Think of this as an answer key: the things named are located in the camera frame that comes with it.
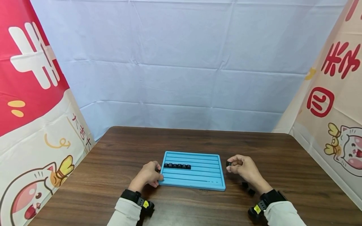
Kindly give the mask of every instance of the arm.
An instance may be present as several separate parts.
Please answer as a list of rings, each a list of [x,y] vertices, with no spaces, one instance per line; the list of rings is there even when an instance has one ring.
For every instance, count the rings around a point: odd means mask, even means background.
[[[226,168],[227,171],[242,176],[256,188],[259,194],[268,193],[273,190],[270,184],[261,176],[254,161],[250,157],[235,155],[227,161],[232,162],[232,166]],[[293,204],[289,201],[271,203],[264,215],[269,226],[306,226],[299,217]]]
[[[161,166],[157,161],[145,164],[131,181],[128,190],[141,192],[146,184],[156,188],[159,185],[158,180],[163,180],[163,176],[156,170],[161,170]],[[115,211],[107,226],[136,226],[141,213],[140,206],[130,200],[119,198],[114,208]]]

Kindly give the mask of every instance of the blue tray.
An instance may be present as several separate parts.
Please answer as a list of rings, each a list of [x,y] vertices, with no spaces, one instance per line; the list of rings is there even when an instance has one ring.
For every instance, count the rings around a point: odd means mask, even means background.
[[[191,169],[166,168],[165,163],[191,165]],[[161,166],[160,185],[225,191],[219,155],[166,151]]]

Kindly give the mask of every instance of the hand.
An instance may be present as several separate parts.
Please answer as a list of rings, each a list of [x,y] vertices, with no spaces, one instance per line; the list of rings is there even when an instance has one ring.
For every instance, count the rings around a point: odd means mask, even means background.
[[[141,192],[146,184],[156,188],[159,180],[163,180],[163,175],[156,172],[161,170],[161,166],[157,161],[151,161],[143,165],[137,176],[131,181],[128,190]]]
[[[254,161],[249,156],[235,155],[227,161],[232,163],[232,166],[226,167],[227,171],[242,176],[254,186],[260,194],[267,193],[273,189],[261,176]]]

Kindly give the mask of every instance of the wooden table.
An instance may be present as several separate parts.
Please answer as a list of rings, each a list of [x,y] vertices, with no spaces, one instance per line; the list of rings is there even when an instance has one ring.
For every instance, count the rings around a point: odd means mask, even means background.
[[[308,226],[361,225],[362,212],[286,134],[112,127],[53,195],[30,226],[107,225],[114,206],[142,165],[165,150],[253,158],[264,178],[294,204]],[[257,203],[240,178],[224,169],[225,192],[160,186],[143,196],[155,203],[145,226],[253,225]]]

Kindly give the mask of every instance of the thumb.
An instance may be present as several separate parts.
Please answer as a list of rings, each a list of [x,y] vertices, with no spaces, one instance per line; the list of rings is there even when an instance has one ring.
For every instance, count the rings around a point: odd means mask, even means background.
[[[226,167],[227,171],[235,173],[235,174],[239,174],[237,169],[239,168],[240,165],[236,165],[236,166],[228,166]]]
[[[157,180],[163,180],[163,175],[162,174],[159,174],[159,177]]]

